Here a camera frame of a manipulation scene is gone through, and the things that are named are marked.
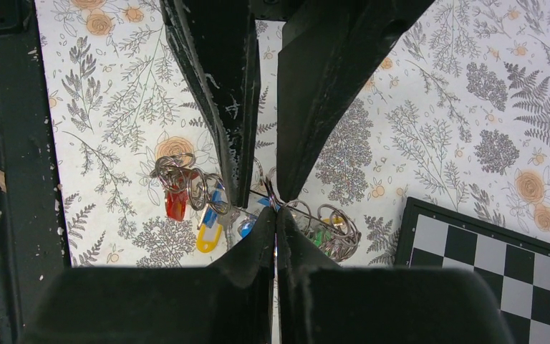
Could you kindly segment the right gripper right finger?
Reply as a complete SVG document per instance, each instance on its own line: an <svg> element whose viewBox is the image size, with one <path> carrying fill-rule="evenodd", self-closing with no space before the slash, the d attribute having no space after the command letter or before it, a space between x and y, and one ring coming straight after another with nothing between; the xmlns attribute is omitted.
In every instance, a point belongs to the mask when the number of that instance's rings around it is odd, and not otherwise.
<svg viewBox="0 0 550 344"><path fill-rule="evenodd" d="M341 267L276 215L283 343L512 343L486 282L462 269Z"/></svg>

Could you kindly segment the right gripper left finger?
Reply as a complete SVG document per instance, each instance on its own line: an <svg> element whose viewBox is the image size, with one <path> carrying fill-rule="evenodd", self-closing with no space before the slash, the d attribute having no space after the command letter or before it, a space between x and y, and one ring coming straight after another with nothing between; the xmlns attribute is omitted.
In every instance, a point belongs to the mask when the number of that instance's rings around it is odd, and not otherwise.
<svg viewBox="0 0 550 344"><path fill-rule="evenodd" d="M71 268L23 343L270 343L276 214L206 267Z"/></svg>

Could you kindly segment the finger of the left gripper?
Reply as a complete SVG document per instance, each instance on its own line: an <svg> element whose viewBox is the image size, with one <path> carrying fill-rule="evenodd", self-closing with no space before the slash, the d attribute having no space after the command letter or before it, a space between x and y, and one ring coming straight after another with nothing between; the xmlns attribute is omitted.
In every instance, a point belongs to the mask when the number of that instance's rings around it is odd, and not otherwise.
<svg viewBox="0 0 550 344"><path fill-rule="evenodd" d="M431 0L304 1L282 28L276 183L296 199L335 126Z"/></svg>
<svg viewBox="0 0 550 344"><path fill-rule="evenodd" d="M261 91L250 1L162 1L166 38L210 130L232 205L249 202Z"/></svg>

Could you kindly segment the green key tag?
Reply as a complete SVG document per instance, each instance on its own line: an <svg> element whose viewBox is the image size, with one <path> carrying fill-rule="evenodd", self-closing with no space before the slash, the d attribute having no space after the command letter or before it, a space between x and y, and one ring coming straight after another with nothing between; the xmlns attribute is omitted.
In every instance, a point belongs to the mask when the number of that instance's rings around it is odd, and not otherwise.
<svg viewBox="0 0 550 344"><path fill-rule="evenodd" d="M332 233L328 230L316 230L309 235L309 238L317 247L321 247L332 239Z"/></svg>

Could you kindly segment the yellow key tag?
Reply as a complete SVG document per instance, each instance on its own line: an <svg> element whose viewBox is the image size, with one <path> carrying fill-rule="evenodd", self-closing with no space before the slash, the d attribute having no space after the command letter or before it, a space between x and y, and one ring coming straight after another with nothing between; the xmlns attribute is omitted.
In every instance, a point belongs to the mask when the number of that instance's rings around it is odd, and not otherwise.
<svg viewBox="0 0 550 344"><path fill-rule="evenodd" d="M196 248L199 252L212 252L218 245L223 226L215 223L212 226L202 223L199 226L199 232L196 239Z"/></svg>

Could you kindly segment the light blue key tag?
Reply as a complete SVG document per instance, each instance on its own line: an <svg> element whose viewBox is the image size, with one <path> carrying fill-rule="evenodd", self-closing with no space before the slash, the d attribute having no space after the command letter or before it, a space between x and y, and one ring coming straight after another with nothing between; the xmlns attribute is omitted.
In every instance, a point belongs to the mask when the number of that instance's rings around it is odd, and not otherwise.
<svg viewBox="0 0 550 344"><path fill-rule="evenodd" d="M241 221L241 223L238 226L238 234L241 238L245 238L254 227L254 224L256 223L257 218L252 215L248 216L245 219Z"/></svg>

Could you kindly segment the red key tag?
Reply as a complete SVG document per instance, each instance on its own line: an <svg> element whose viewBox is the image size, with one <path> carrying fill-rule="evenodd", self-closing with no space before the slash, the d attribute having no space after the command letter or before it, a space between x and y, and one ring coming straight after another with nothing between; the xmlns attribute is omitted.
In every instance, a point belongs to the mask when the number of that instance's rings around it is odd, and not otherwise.
<svg viewBox="0 0 550 344"><path fill-rule="evenodd" d="M183 221L188 203L186 187L171 184L165 190L165 212L169 219Z"/></svg>

